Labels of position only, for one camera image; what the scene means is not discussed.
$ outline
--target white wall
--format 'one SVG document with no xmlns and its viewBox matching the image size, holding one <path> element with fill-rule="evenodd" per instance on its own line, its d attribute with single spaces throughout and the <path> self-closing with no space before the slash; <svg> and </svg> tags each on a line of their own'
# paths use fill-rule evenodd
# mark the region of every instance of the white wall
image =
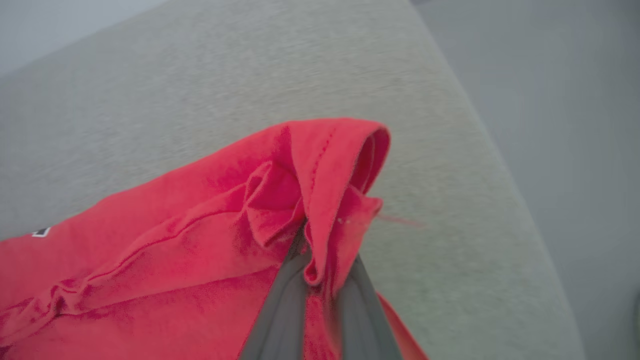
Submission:
<svg viewBox="0 0 640 360">
<path fill-rule="evenodd" d="M 166 0 L 0 0 L 0 76 Z"/>
<path fill-rule="evenodd" d="M 588 357 L 637 359 L 640 2 L 417 8 L 531 210 Z"/>
</svg>

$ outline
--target red fabric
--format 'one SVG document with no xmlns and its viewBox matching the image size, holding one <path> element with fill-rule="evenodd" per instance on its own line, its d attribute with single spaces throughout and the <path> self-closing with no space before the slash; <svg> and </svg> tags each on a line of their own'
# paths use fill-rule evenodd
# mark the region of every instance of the red fabric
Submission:
<svg viewBox="0 0 640 360">
<path fill-rule="evenodd" d="M 287 122 L 0 242 L 3 359 L 235 359 L 305 217 L 305 359 L 339 359 L 333 299 L 382 201 L 381 124 Z M 383 307 L 405 359 L 426 359 Z"/>
</svg>

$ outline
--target gray fabric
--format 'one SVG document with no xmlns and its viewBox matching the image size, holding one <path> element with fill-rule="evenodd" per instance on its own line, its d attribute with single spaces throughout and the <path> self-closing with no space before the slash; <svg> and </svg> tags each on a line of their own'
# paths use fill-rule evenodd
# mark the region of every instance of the gray fabric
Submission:
<svg viewBox="0 0 640 360">
<path fill-rule="evenodd" d="M 433 359 L 581 359 L 529 214 L 410 5 L 171 0 L 0 79 L 0 237 L 270 124 L 393 134 L 363 259 Z"/>
</svg>

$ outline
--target gray couch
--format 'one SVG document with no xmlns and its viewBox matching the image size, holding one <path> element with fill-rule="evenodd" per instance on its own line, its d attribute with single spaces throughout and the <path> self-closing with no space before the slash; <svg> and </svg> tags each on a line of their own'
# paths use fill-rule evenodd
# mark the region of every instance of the gray couch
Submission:
<svg viewBox="0 0 640 360">
<path fill-rule="evenodd" d="M 582 359 L 553 266 L 405 0 L 170 0 L 0 79 L 0 238 L 268 125 L 360 117 L 393 144 L 363 258 L 432 359 Z"/>
</svg>

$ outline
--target gray wall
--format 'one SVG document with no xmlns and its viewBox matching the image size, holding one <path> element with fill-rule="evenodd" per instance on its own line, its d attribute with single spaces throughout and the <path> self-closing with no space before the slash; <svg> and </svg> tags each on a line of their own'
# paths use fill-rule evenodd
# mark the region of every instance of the gray wall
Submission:
<svg viewBox="0 0 640 360">
<path fill-rule="evenodd" d="M 637 358 L 640 2 L 417 8 L 547 243 L 589 358 Z"/>
</svg>

